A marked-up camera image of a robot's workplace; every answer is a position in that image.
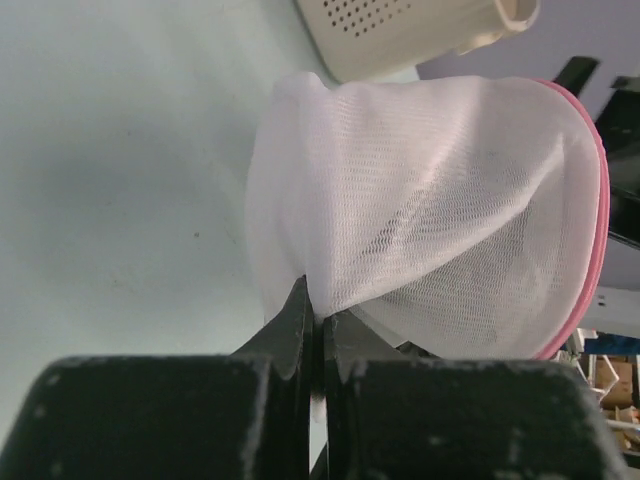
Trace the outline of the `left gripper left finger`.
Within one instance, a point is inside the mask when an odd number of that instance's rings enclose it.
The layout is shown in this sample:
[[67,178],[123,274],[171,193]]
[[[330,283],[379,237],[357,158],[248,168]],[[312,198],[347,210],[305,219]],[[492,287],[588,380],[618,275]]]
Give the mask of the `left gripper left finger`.
[[32,384],[5,479],[305,479],[314,315],[304,279],[237,351],[76,356]]

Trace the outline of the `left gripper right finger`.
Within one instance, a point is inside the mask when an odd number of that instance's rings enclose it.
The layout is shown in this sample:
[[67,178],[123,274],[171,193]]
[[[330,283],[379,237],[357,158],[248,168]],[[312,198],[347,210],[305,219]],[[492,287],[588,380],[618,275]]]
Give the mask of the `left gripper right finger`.
[[313,328],[316,479],[625,479],[592,392],[549,361],[401,352],[343,312]]

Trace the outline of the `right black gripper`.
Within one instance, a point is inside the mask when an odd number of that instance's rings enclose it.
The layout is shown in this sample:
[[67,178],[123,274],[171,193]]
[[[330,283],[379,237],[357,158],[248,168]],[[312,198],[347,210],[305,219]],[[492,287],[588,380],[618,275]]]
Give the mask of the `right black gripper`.
[[607,154],[611,207],[610,254],[601,284],[639,288],[639,78],[618,76],[595,120]]

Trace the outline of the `white mesh laundry bag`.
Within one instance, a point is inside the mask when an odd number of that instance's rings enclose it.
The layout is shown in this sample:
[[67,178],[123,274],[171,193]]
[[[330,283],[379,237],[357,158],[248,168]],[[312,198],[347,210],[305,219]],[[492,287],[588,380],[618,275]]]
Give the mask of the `white mesh laundry bag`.
[[335,88],[281,79],[255,139],[245,219],[264,314],[307,281],[393,345],[547,359],[589,307],[609,224],[602,140],[545,80]]

